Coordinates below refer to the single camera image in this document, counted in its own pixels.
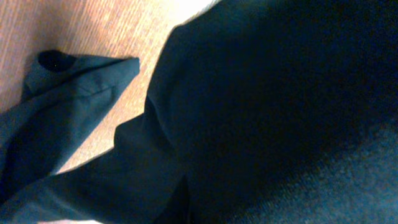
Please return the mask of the black leggings with red waistband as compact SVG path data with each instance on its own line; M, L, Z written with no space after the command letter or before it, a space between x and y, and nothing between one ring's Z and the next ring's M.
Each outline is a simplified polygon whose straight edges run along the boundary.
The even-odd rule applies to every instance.
M2 223L397 222L396 1L219 2L113 148L60 173L138 73L38 54L1 115Z

